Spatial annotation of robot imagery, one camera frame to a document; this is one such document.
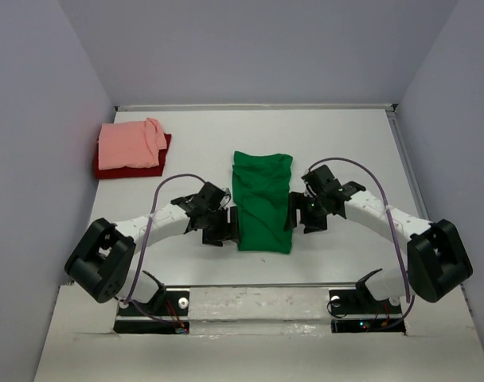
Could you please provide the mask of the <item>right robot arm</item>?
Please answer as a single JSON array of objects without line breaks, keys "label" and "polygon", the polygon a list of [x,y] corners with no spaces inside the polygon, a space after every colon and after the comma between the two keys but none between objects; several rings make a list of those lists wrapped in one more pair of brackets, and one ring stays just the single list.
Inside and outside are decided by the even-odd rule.
[{"label": "right robot arm", "polygon": [[326,165],[302,176],[305,189],[288,195],[284,228],[303,224],[305,233],[323,232],[328,216],[340,216],[391,242],[398,266],[376,269],[355,284],[353,301],[364,312],[391,298],[418,297],[436,303],[473,275],[473,267],[455,225],[431,222],[395,209],[386,196],[375,196],[363,185],[345,184]]}]

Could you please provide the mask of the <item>green t shirt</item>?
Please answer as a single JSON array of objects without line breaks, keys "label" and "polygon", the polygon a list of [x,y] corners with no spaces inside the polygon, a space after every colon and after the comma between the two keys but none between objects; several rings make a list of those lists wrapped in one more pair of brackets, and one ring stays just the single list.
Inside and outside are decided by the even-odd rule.
[{"label": "green t shirt", "polygon": [[289,154],[234,153],[232,191],[238,209],[240,251],[291,253],[292,232],[284,227],[292,162]]}]

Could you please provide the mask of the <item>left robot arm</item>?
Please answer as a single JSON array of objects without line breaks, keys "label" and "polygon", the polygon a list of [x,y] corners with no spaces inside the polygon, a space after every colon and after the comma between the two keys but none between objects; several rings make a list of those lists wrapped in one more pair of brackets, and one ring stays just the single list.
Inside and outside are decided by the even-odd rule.
[{"label": "left robot arm", "polygon": [[166,302],[166,287],[143,268],[148,247],[189,232],[205,245],[240,242],[238,209],[231,194],[206,182],[149,214],[118,223],[94,220],[64,265],[65,273],[98,303],[116,299],[154,316]]}]

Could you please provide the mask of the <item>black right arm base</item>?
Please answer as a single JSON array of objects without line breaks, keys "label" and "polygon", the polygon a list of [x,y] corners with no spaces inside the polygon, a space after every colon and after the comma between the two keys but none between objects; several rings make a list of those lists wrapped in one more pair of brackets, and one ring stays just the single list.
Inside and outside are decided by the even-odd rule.
[{"label": "black right arm base", "polygon": [[355,289],[329,290],[326,309],[331,317],[331,332],[335,334],[406,332],[403,322],[394,325],[403,315],[400,304],[394,306],[389,301],[364,297]]}]

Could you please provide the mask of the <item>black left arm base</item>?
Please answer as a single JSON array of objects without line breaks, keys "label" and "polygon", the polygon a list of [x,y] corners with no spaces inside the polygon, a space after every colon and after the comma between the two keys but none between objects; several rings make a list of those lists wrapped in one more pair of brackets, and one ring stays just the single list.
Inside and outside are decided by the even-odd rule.
[{"label": "black left arm base", "polygon": [[190,291],[183,288],[167,290],[163,302],[152,307],[131,302],[120,304],[116,311],[113,330],[118,334],[189,334]]}]

